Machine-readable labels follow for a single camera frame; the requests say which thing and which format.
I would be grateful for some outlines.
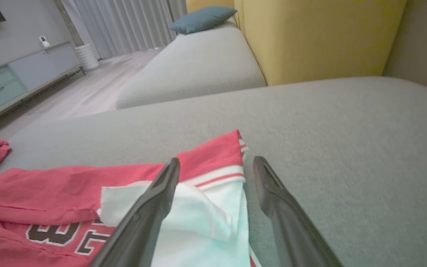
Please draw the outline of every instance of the pillow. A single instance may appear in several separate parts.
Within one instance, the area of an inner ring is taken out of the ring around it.
[[[170,29],[181,34],[201,32],[222,24],[236,12],[237,10],[231,7],[204,7],[176,20]]]

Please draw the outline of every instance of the gray sofa seat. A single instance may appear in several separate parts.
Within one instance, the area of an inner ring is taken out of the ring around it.
[[[266,86],[235,24],[179,35],[128,81],[116,108]]]
[[[344,266],[427,266],[427,88],[344,78],[145,105],[27,129],[1,165],[164,162],[240,129],[250,242],[279,266],[252,159],[264,156]]]

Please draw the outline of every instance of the white cabinet door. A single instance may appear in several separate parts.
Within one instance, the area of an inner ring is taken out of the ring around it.
[[[9,65],[29,91],[60,75],[46,51],[23,57],[11,62]]]
[[[52,60],[59,74],[63,74],[80,64],[70,44],[62,44],[61,46],[49,49],[47,50],[47,55]]]

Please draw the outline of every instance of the white ribbed pot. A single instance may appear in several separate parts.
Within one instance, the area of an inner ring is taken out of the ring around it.
[[[80,60],[82,61],[83,69],[89,70],[100,66],[100,63],[96,59],[90,44],[85,44],[80,47],[75,47]]]

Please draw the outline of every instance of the curtain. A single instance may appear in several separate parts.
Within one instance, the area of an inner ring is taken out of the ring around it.
[[[100,57],[165,47],[176,37],[173,21],[185,0],[75,0]]]

